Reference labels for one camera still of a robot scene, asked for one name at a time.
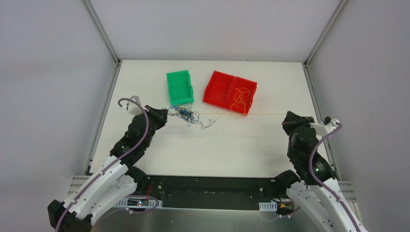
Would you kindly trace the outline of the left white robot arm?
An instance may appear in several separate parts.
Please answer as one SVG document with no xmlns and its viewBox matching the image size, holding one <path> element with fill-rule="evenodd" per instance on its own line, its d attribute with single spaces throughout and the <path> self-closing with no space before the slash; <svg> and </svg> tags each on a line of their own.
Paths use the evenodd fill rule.
<svg viewBox="0 0 410 232">
<path fill-rule="evenodd" d="M 50 225 L 57 232 L 89 232 L 117 202 L 147 191 L 146 174 L 135 163 L 150 146 L 155 132 L 167 123 L 166 109 L 148 105 L 133 117 L 101 167 L 63 201 L 47 207 Z"/>
</svg>

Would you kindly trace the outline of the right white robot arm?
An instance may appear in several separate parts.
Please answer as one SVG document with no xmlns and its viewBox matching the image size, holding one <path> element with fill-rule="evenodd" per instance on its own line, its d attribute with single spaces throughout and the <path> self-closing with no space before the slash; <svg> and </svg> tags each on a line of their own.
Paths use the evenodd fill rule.
<svg viewBox="0 0 410 232">
<path fill-rule="evenodd" d="M 277 196 L 296 203 L 322 232 L 365 232 L 366 228 L 349 206 L 336 173 L 318 148 L 342 128 L 338 119 L 326 117 L 317 123 L 311 116 L 288 111 L 282 122 L 288 135 L 287 157 L 293 170 L 274 178 Z"/>
</svg>

